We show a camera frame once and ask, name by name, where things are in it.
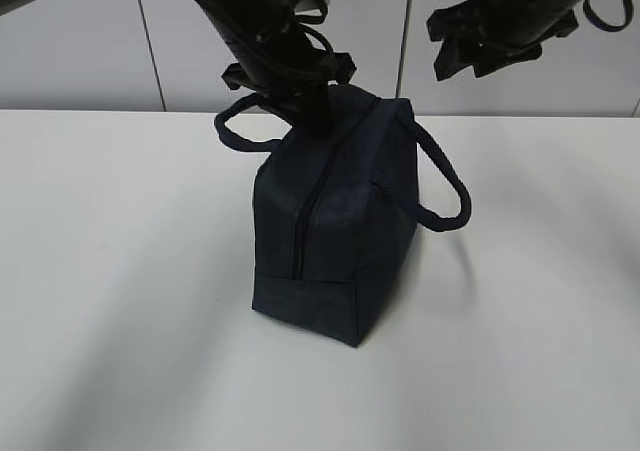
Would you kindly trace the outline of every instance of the white table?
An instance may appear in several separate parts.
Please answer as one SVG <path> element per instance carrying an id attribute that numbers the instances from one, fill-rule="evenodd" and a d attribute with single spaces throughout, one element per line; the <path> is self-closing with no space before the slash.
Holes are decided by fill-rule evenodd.
<path id="1" fill-rule="evenodd" d="M 421 121 L 475 215 L 353 350 L 250 310 L 212 116 L 0 112 L 0 449 L 637 450 L 640 121 Z"/>

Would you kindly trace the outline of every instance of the black cable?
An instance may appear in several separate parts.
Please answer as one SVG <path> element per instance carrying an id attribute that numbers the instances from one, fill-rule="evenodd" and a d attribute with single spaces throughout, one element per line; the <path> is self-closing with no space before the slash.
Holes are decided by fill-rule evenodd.
<path id="1" fill-rule="evenodd" d="M 598 16 L 591 7 L 591 0 L 584 0 L 584 15 L 596 28 L 606 31 L 608 33 L 618 33 L 626 29 L 633 21 L 634 6 L 633 0 L 622 0 L 622 6 L 624 7 L 624 23 L 621 25 L 609 24 Z"/>

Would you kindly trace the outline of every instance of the bag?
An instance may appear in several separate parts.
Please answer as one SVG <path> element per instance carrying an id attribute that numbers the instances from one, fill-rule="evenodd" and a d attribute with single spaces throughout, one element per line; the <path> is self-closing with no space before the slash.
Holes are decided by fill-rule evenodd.
<path id="1" fill-rule="evenodd" d="M 469 193 L 407 99 L 332 86 L 331 138 L 294 128 L 282 140 L 255 143 L 226 122 L 259 99 L 243 98 L 215 120 L 226 146 L 271 153 L 254 187 L 253 309 L 356 347 L 389 298 L 416 223 L 462 228 Z M 416 142 L 459 194 L 458 216 L 441 218 L 419 204 Z"/>

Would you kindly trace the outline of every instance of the zipper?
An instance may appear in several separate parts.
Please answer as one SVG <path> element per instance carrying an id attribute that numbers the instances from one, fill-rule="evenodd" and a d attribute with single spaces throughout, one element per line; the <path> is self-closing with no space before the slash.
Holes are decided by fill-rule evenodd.
<path id="1" fill-rule="evenodd" d="M 311 222 L 311 213 L 318 203 L 318 199 L 320 199 L 320 195 L 324 190 L 324 187 L 329 181 L 329 177 L 331 176 L 331 171 L 333 171 L 333 166 L 338 158 L 338 152 L 342 147 L 342 144 L 363 122 L 364 120 L 371 114 L 374 108 L 381 101 L 380 98 L 376 98 L 369 105 L 367 110 L 364 112 L 362 117 L 358 120 L 356 125 L 348 132 L 344 139 L 342 139 L 339 143 L 337 143 L 330 151 L 329 156 L 327 158 L 327 162 L 322 170 L 322 174 L 316 181 L 313 186 L 313 189 L 305 199 L 304 204 L 302 205 L 302 209 L 300 210 L 300 215 L 296 221 L 296 230 L 295 230 L 295 243 L 293 250 L 293 273 L 292 277 L 294 280 L 301 280 L 302 273 L 304 271 L 304 258 L 305 258 L 305 249 L 307 246 L 307 238 L 309 236 L 309 224 Z"/>

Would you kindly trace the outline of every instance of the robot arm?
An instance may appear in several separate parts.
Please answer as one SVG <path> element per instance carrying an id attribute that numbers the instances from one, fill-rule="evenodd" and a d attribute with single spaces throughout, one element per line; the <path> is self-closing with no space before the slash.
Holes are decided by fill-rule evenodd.
<path id="1" fill-rule="evenodd" d="M 0 0 L 0 15 L 33 0 Z M 335 53 L 310 28 L 327 15 L 325 0 L 194 0 L 207 14 L 238 60 L 223 75 L 231 89 L 258 93 L 259 106 L 316 134 L 332 129 L 328 83 L 346 84 L 356 67 L 346 53 Z M 435 63 L 438 80 L 473 66 L 477 77 L 542 55 L 541 43 L 565 37 L 578 23 L 573 12 L 581 0 L 469 0 L 436 11 L 428 21 L 433 41 L 443 41 Z M 311 3 L 319 15 L 299 14 Z M 625 24 L 600 20 L 585 0 L 587 17 L 601 29 L 618 31 L 633 16 L 631 0 L 623 0 Z M 319 41 L 314 47 L 310 37 Z"/>
<path id="2" fill-rule="evenodd" d="M 578 28 L 573 8 L 582 0 L 469 0 L 437 10 L 427 22 L 432 41 L 443 41 L 435 63 L 439 81 L 467 66 L 476 77 L 542 56 L 542 42 L 566 37 Z M 623 0 L 625 23 L 604 23 L 585 0 L 585 15 L 600 29 L 624 29 L 633 17 L 633 3 Z"/>
<path id="3" fill-rule="evenodd" d="M 32 1 L 0 0 L 0 14 Z M 356 68 L 348 54 L 335 53 L 309 27 L 326 18 L 325 0 L 194 1 L 238 60 L 223 75 L 231 89 L 256 91 L 260 107 L 312 133 L 331 131 L 328 83 L 347 84 Z M 303 2 L 319 14 L 299 14 L 296 9 Z"/>

